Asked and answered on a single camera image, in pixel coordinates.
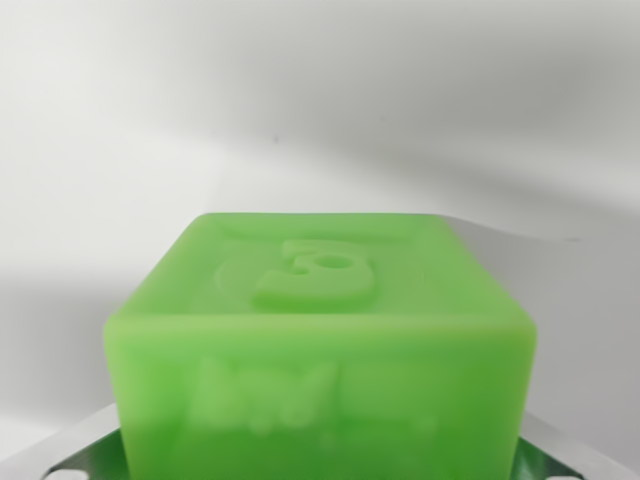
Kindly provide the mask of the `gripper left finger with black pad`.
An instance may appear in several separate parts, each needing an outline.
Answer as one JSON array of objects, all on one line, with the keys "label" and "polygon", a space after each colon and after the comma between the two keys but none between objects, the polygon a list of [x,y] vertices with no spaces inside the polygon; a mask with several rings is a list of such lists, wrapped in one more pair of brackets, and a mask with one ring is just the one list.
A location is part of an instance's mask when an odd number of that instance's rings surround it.
[{"label": "gripper left finger with black pad", "polygon": [[130,479],[111,404],[1,462],[2,479],[45,479],[57,470],[90,479]]}]

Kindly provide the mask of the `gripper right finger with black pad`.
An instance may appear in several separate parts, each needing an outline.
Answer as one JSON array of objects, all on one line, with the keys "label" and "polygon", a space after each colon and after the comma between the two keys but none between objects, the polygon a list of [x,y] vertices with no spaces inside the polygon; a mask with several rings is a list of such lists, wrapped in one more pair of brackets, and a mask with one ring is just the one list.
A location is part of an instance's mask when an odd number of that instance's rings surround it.
[{"label": "gripper right finger with black pad", "polygon": [[526,413],[511,479],[632,480],[639,474]]}]

